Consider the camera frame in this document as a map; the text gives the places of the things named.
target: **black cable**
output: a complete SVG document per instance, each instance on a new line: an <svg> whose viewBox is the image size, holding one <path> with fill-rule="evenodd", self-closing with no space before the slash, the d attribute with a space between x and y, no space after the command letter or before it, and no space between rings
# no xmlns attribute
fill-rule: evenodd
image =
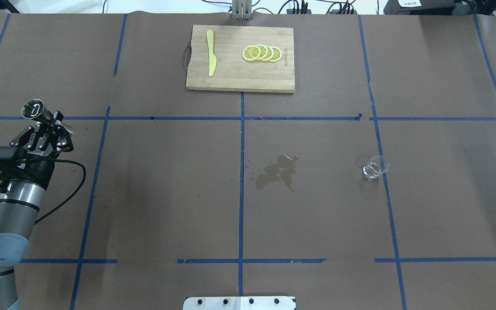
<svg viewBox="0 0 496 310"><path fill-rule="evenodd" d="M51 159L51 158L50 159L43 159L43 161L54 161L55 163L68 163L68 164L78 165L79 167L81 167L81 171L83 172L83 176L81 177L81 182L79 183L79 185L77 186L77 188L75 189L75 191L73 193L71 193L71 195L68 196L67 199L65 199L63 202L61 202L61 204L59 204L58 206L54 207L53 210L50 210L49 212L45 213L42 217L38 218L36 220L36 224L39 223L39 222L41 222L47 216L50 216L51 214L53 214L53 212L55 212L56 210L58 210L59 208L61 208L61 206L64 206L67 202L69 202L75 196L75 194L77 194L79 192L79 190L81 189L81 187L85 183L85 177L87 175L87 171L85 169L85 166L82 165L81 163L78 163L77 161L69 161L67 159Z"/></svg>
<svg viewBox="0 0 496 310"><path fill-rule="evenodd" d="M298 8L298 10L300 9L300 3L298 2L298 0L287 0L287 2L284 2L283 6L281 6L281 8L279 9L279 12L277 14L281 14L281 11L282 9L289 3L289 2L295 2L296 6L295 8Z"/></svg>
<svg viewBox="0 0 496 310"><path fill-rule="evenodd" d="M202 2L206 2L206 3L214 3L214 4L227 4L229 6L232 5L232 3L229 3L229 2L218 2L218 1L209 1L209 0L201 0Z"/></svg>
<svg viewBox="0 0 496 310"><path fill-rule="evenodd" d="M270 12L271 14L274 14L273 12L271 12L269 9L266 9L266 8L256 8L256 9L254 9L253 12L256 12L257 10L266 10L266 11Z"/></svg>
<svg viewBox="0 0 496 310"><path fill-rule="evenodd" d="M330 9L335 5L335 4L339 4L340 5L340 9L342 9L342 2L333 2L330 6L329 6L329 9L326 10L326 14L328 15L329 12L330 12Z"/></svg>

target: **cutting board handle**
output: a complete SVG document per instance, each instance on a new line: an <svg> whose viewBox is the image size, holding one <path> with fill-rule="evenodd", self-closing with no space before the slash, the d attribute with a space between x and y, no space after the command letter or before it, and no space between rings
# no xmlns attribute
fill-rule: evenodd
<svg viewBox="0 0 496 310"><path fill-rule="evenodd" d="M191 41L189 41L189 44L185 47L185 51L183 51L183 67L185 67L185 71L189 72L189 63L191 62L191 59L189 57L189 62L187 62L187 50L191 50L192 53Z"/></svg>

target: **brown table surface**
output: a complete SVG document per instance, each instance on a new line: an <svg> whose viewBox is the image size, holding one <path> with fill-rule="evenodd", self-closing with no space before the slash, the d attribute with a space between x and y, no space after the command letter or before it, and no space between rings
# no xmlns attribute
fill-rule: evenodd
<svg viewBox="0 0 496 310"><path fill-rule="evenodd" d="M186 90L193 24L294 28L295 94ZM33 98L88 179L35 227L22 309L496 309L496 17L0 15L0 145ZM282 155L291 189L256 188ZM80 179L59 164L41 213Z"/></svg>

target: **black device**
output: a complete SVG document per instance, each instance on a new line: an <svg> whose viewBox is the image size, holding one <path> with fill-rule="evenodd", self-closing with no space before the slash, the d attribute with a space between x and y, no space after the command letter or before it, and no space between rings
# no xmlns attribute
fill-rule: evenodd
<svg viewBox="0 0 496 310"><path fill-rule="evenodd" d="M401 3L413 1L401 0ZM398 0L388 0L384 7L387 15L452 15L455 0L421 0L421 6L403 7Z"/></svg>
<svg viewBox="0 0 496 310"><path fill-rule="evenodd" d="M491 15L496 10L496 0L421 0L421 6L404 7L401 3L414 0L388 0L384 7L387 15Z"/></svg>

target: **metal plate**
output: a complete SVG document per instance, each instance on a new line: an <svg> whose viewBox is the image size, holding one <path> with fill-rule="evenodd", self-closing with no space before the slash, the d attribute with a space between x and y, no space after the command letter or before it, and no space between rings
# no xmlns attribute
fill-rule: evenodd
<svg viewBox="0 0 496 310"><path fill-rule="evenodd" d="M295 310L296 298L290 296L187 298L183 303L183 310L202 309Z"/></svg>

